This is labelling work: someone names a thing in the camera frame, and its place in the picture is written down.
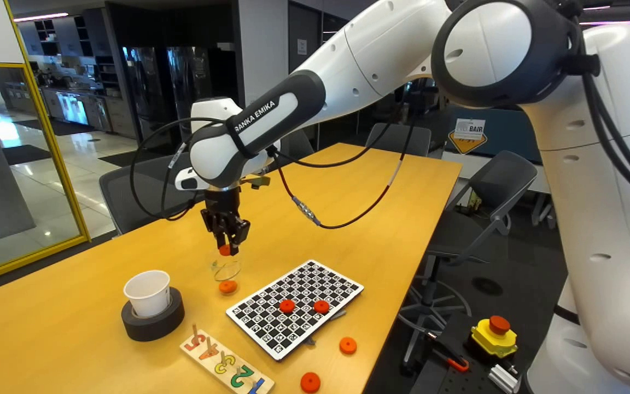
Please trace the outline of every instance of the cup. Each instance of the cup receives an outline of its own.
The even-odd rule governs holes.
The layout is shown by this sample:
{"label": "cup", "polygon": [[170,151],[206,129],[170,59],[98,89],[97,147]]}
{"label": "cup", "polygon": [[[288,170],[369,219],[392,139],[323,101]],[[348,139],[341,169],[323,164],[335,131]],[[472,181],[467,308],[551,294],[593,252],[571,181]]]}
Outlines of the cup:
{"label": "cup", "polygon": [[242,273],[242,268],[243,263],[238,257],[219,257],[211,263],[213,278],[218,283],[233,280],[235,275]]}
{"label": "cup", "polygon": [[141,319],[161,316],[172,303],[170,273],[163,270],[141,271],[125,283],[122,294]]}

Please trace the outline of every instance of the small orange ball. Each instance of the small orange ball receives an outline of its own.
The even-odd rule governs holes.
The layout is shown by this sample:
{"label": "small orange ball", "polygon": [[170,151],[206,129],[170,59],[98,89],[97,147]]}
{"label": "small orange ball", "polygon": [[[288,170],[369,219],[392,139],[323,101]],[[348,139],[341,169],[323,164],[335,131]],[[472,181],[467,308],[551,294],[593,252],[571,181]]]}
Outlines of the small orange ball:
{"label": "small orange ball", "polygon": [[341,337],[341,341],[339,341],[339,352],[345,352],[345,354],[355,354],[355,352],[357,352],[357,341],[355,341],[355,337]]}
{"label": "small orange ball", "polygon": [[304,373],[303,379],[300,379],[300,387],[306,394],[316,394],[319,389],[319,377],[316,373]]}
{"label": "small orange ball", "polygon": [[223,295],[231,295],[231,294],[237,292],[237,283],[235,283],[235,280],[221,280],[221,283],[219,283],[219,292],[221,292]]}

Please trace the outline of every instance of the ceiling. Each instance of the ceiling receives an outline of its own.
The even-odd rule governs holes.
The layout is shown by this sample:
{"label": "ceiling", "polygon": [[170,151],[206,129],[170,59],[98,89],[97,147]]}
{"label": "ceiling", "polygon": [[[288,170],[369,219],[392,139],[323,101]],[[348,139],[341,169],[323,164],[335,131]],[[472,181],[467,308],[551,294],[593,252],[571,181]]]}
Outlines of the ceiling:
{"label": "ceiling", "polygon": [[60,12],[74,13],[84,10],[98,10],[107,2],[163,12],[182,6],[229,4],[231,0],[9,0],[15,17]]}

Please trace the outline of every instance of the black cable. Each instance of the black cable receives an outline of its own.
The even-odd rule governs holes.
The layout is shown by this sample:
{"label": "black cable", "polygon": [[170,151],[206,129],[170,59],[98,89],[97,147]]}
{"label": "black cable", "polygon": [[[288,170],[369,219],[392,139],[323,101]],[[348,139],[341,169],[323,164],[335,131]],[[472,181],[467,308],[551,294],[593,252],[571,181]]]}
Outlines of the black cable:
{"label": "black cable", "polygon": [[345,222],[345,223],[334,223],[334,226],[328,226],[328,223],[319,222],[319,217],[291,190],[291,187],[290,187],[282,169],[279,169],[279,176],[281,176],[281,180],[282,180],[282,185],[284,185],[288,196],[291,197],[291,202],[299,205],[299,211],[300,211],[308,222],[314,222],[318,228],[325,228],[325,231],[348,228],[348,226],[362,222],[366,215],[370,215],[370,212],[383,202],[383,197],[387,196],[387,190],[390,190],[390,187],[395,185],[395,180],[398,177],[400,164],[404,164],[404,161],[405,161],[405,155],[407,155],[407,147],[409,147],[409,140],[412,140],[412,131],[413,131],[413,124],[409,124],[409,131],[407,131],[404,151],[400,151],[400,155],[398,155],[398,167],[397,167],[392,180],[390,180],[390,181],[386,185],[386,189],[381,190],[381,196],[378,196],[366,211],[362,211],[357,217],[353,217],[353,219],[348,219],[348,222]]}
{"label": "black cable", "polygon": [[205,122],[211,122],[211,124],[215,124],[215,122],[226,122],[226,121],[221,121],[221,119],[206,119],[206,117],[172,121],[172,122],[153,129],[153,134],[139,144],[139,150],[137,150],[137,153],[135,153],[135,158],[131,158],[131,169],[129,169],[131,196],[135,196],[139,209],[141,209],[144,215],[153,217],[153,219],[170,219],[170,222],[174,222],[174,217],[178,217],[178,219],[185,217],[185,215],[189,212],[189,209],[197,202],[197,196],[199,196],[199,192],[195,192],[195,197],[186,204],[189,209],[186,209],[185,212],[179,212],[179,215],[166,212],[166,211],[164,211],[166,185],[170,185],[170,174],[172,174],[172,169],[174,169],[174,167],[166,167],[164,187],[163,187],[163,205],[161,205],[161,212],[152,212],[152,211],[141,202],[139,189],[137,189],[137,164],[139,164],[139,158],[141,158],[141,153],[150,147],[150,142],[152,142],[153,139],[163,136],[163,134],[170,131],[172,128],[178,128],[178,124],[182,124],[182,122],[192,122],[192,121],[205,121]]}
{"label": "black cable", "polygon": [[390,129],[390,122],[386,122],[383,131],[373,140],[373,142],[366,142],[363,150],[353,155],[353,158],[347,158],[347,161],[339,161],[339,162],[303,162],[303,161],[294,161],[290,155],[284,155],[290,162],[296,162],[300,167],[308,167],[308,169],[334,169],[334,167],[347,167],[351,162],[357,162],[362,155],[366,155]]}
{"label": "black cable", "polygon": [[[584,46],[584,37],[579,36],[579,50],[586,52],[586,46]],[[614,167],[619,170],[619,176],[630,185],[630,150],[628,144],[625,142],[625,136],[619,134],[615,121],[610,119],[602,97],[600,97],[600,89],[596,86],[596,80],[591,72],[583,72],[583,86],[584,86],[584,97],[586,97],[586,105],[588,105],[588,111],[591,111],[591,119],[593,119],[593,128],[596,128],[596,134],[598,134],[598,140],[605,150],[605,153],[608,155],[608,161],[614,162]],[[626,158],[626,162],[619,158],[619,153],[615,151],[615,147],[610,144],[610,139],[617,142],[619,147],[619,153],[622,158]]]}

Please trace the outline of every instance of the black chair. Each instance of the black chair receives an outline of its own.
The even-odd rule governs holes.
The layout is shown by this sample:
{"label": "black chair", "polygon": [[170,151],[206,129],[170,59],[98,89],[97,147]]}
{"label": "black chair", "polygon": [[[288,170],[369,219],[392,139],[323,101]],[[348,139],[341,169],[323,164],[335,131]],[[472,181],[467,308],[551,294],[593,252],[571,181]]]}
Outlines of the black chair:
{"label": "black chair", "polygon": [[[390,124],[386,129],[386,122],[377,122],[370,129],[366,144],[377,147],[377,150],[386,150],[386,151],[404,151],[407,136],[409,136],[409,124],[397,122],[397,124]],[[432,151],[432,129],[413,128],[412,136],[409,136],[407,153],[430,155],[430,151]]]}
{"label": "black chair", "polygon": [[[178,215],[201,199],[201,196],[197,192],[182,192],[182,190],[176,190],[174,187],[178,170],[189,167],[190,162],[189,155],[182,155],[178,164],[174,167],[174,170],[166,176],[170,162],[172,162],[172,155],[161,155],[161,158],[143,161],[137,164],[137,176],[135,176],[137,192],[139,192],[141,204],[150,212],[164,211],[164,212]],[[141,226],[155,222],[153,215],[148,215],[139,205],[131,192],[129,167],[121,167],[112,174],[102,176],[98,187],[102,187],[102,196],[112,212],[112,219],[118,232],[131,232]]]}
{"label": "black chair", "polygon": [[[412,290],[417,298],[412,304],[400,308],[400,316],[417,327],[425,327],[440,335],[454,313],[471,313],[471,304],[454,288],[436,280],[440,265],[460,265],[464,261],[478,261],[472,255],[492,237],[511,235],[513,209],[530,190],[537,177],[537,169],[530,161],[502,151],[487,167],[482,167],[463,190],[446,204],[445,217],[437,226],[436,238],[430,245],[418,288]],[[472,192],[482,205],[472,217],[457,212],[457,202]],[[463,238],[463,248],[445,252],[446,238]],[[404,356],[404,367],[413,366],[413,352],[420,341],[420,330],[413,330],[412,341]]]}

